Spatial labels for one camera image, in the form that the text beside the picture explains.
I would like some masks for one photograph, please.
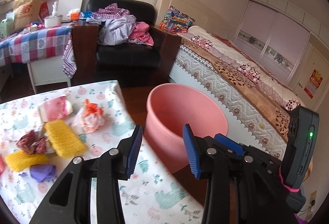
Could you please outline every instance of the yellow sponge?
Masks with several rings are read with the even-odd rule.
[[[45,129],[58,156],[70,158],[86,150],[86,146],[63,120],[48,122],[45,124]]]
[[[27,154],[17,151],[5,156],[5,161],[12,171],[21,172],[31,165],[47,163],[48,158],[44,154]]]

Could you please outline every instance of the brown paper bag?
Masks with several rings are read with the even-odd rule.
[[[14,30],[25,27],[28,23],[38,21],[42,0],[15,0]]]

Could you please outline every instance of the pink bucket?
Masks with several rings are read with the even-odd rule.
[[[144,137],[171,173],[188,165],[182,138],[190,124],[195,136],[227,135],[227,119],[219,106],[202,92],[180,84],[155,87],[146,102]]]

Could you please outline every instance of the colorful pillow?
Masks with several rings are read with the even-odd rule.
[[[195,20],[193,18],[170,6],[159,26],[169,30],[173,34],[187,33],[188,28],[194,22]]]

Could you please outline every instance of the bed frame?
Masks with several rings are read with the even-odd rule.
[[[198,0],[158,0],[155,6],[157,11],[155,25],[158,26],[164,19],[169,6],[173,6],[195,19],[194,25],[227,38],[229,29],[226,27],[226,21],[223,17]]]

